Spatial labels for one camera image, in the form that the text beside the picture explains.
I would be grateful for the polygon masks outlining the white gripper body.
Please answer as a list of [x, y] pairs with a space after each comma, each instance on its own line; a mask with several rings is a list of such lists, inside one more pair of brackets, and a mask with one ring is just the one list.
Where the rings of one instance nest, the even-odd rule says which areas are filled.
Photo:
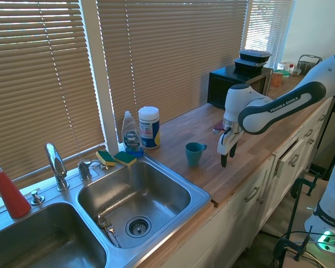
[[224, 131], [219, 138], [217, 152], [221, 155], [227, 155], [242, 135], [243, 131], [239, 133], [234, 133], [232, 130]]

